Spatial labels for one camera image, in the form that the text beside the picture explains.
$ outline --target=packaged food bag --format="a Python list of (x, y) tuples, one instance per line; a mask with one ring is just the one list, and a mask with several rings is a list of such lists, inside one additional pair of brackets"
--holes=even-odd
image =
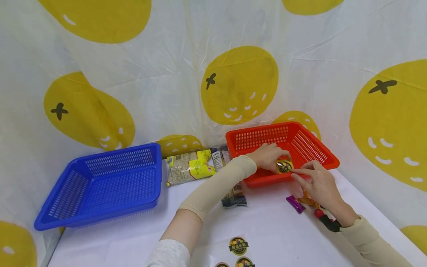
[(167, 186), (182, 184), (216, 174), (215, 168), (208, 163), (211, 155), (211, 151), (207, 149), (167, 157), (169, 164)]

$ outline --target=sticker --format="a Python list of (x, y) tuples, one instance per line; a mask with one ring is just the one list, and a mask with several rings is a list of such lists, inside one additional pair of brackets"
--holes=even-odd
[(255, 267), (255, 264), (247, 257), (240, 257), (236, 262), (236, 267)]
[(230, 267), (228, 264), (226, 264), (225, 262), (220, 262), (217, 265), (215, 265), (215, 267)]
[(290, 161), (280, 159), (276, 161), (277, 171), (280, 173), (288, 173), (293, 169), (293, 164)]
[(231, 252), (233, 252), (237, 256), (245, 255), (246, 251), (248, 250), (248, 242), (244, 240), (241, 237), (235, 237), (230, 240), (230, 245), (228, 248)]

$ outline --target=hand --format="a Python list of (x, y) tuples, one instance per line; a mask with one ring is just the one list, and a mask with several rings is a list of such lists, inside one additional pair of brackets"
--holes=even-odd
[(281, 149), (275, 143), (264, 143), (254, 152), (247, 154), (247, 156), (256, 163), (258, 168), (270, 170), (273, 173), (278, 173), (276, 161), (281, 156), (286, 156), (289, 160), (292, 160), (289, 151)]
[[(325, 207), (343, 227), (350, 227), (360, 219), (353, 208), (342, 200), (334, 176), (318, 161), (310, 161), (301, 169), (294, 169), (292, 172), (291, 177), (301, 184), (311, 198)], [(298, 174), (310, 176), (311, 182), (304, 180)]]
[[(343, 202), (336, 187), (335, 178), (318, 161), (310, 161), (304, 164), (301, 169), (294, 169), (292, 172), (291, 177), (301, 184), (311, 198), (326, 209)], [(310, 176), (311, 182), (304, 180), (298, 174)]]

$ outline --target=white sleeve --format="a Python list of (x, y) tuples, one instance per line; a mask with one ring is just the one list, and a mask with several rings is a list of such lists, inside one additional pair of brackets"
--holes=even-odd
[(190, 252), (183, 244), (165, 239), (157, 243), (146, 267), (187, 267), (189, 262)]

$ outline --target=white table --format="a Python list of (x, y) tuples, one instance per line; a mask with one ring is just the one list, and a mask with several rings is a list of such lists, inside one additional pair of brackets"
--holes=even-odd
[[(413, 266), (427, 266), (426, 255), (337, 170), (331, 172), (344, 200), (356, 212), (363, 214)], [(163, 188), (155, 209), (82, 228), (67, 228), (49, 267), (143, 267), (179, 204), (204, 182), (166, 188), (166, 173), (164, 164)], [(295, 183), (246, 189), (245, 193), (248, 208), (224, 209), (218, 203), (208, 215), (192, 266), (214, 263), (212, 253), (217, 254), (219, 246), (239, 235), (248, 241), (247, 255), (257, 267), (366, 266), (341, 234), (328, 231), (312, 211), (298, 214), (288, 204), (287, 196), (302, 195)]]

